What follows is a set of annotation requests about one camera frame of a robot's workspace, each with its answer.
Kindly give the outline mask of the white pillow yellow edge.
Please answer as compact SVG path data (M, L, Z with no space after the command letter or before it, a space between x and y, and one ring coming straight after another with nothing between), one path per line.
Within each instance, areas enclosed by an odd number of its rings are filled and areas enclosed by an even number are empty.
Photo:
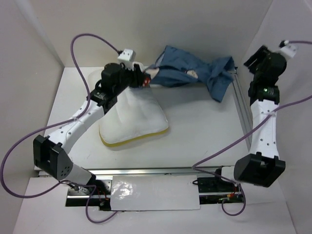
M107 147L164 134L169 123L151 88L126 88L117 103L98 121L98 132Z

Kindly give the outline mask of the blue cartoon print pillowcase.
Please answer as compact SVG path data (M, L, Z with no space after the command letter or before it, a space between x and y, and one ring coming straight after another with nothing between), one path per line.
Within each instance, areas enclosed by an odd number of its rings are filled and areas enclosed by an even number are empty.
M203 83L211 98L221 102L234 80L230 74L234 70L232 57L217 58L208 63L185 50L167 45L145 73L151 78L150 84L169 88Z

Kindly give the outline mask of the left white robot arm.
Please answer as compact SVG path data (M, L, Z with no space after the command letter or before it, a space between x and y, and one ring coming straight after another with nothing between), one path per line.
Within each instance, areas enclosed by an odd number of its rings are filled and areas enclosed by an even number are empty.
M92 194L96 190L96 176L74 164L68 154L78 139L117 103L119 94L128 87L137 88L144 84L147 81L141 63L134 62L131 70L123 63L105 65L101 80L90 93L90 100L83 103L73 120L48 136L38 135L34 139L34 165L57 181L76 184L84 194Z

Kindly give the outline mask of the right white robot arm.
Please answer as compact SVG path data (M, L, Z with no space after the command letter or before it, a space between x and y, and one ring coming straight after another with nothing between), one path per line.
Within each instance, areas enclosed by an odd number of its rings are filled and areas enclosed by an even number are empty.
M276 85L294 57L296 48L280 44L272 52L261 46L245 63L253 80L248 89L253 116L252 142L249 154L234 166L234 179L262 187L270 187L285 171L286 163L279 158L276 144L276 113L280 92Z

